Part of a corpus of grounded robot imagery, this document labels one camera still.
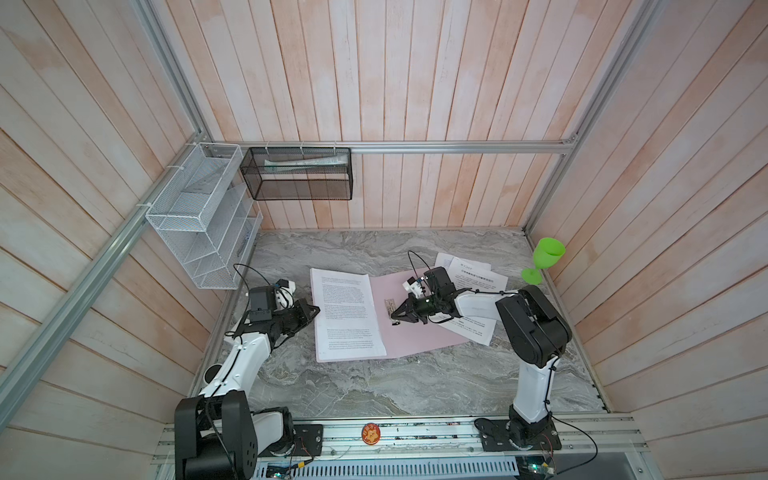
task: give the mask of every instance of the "gray marble surface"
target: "gray marble surface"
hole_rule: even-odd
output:
[[[488,262],[509,276],[508,289],[525,285],[520,272],[531,264],[523,234],[497,229],[267,232],[257,239],[251,266],[270,281],[295,281],[296,295],[311,300],[310,268],[386,275],[410,268],[407,250],[430,266],[440,251]],[[251,286],[263,284],[253,272],[247,280]],[[233,324],[245,306],[243,295]],[[227,350],[225,345],[222,357]],[[288,406],[297,418],[506,415],[515,397],[518,364],[500,323],[490,346],[469,342],[400,359],[332,363],[315,361],[310,326],[273,352],[249,400],[253,408]],[[573,342],[554,378],[551,401],[555,412],[602,410]]]

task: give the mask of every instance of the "black wire basket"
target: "black wire basket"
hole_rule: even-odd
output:
[[[254,200],[352,200],[352,151],[251,147],[240,164]]]

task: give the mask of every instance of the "orange round object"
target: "orange round object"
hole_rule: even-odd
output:
[[[369,423],[362,428],[362,440],[368,445],[375,445],[382,438],[382,431],[375,423]]]

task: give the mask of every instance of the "wood panel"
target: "wood panel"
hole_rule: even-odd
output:
[[[665,478],[768,466],[767,26],[668,4],[532,232],[565,243],[549,273]]]
[[[224,141],[568,137],[640,3],[154,1]],[[517,227],[554,166],[548,154],[354,163],[353,200],[266,201],[271,227]]]
[[[193,126],[128,3],[3,2],[0,60],[5,368]],[[204,91],[199,78],[191,83]],[[210,110],[203,106],[208,121]],[[5,476],[142,476],[220,308],[147,232],[0,435]]]

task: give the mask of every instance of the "green plastic cup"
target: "green plastic cup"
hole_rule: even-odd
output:
[[[565,255],[565,245],[562,242],[551,237],[542,238],[533,251],[533,264],[536,268],[526,268],[520,276],[531,285],[538,285],[544,280],[538,269],[555,265],[563,255]]]

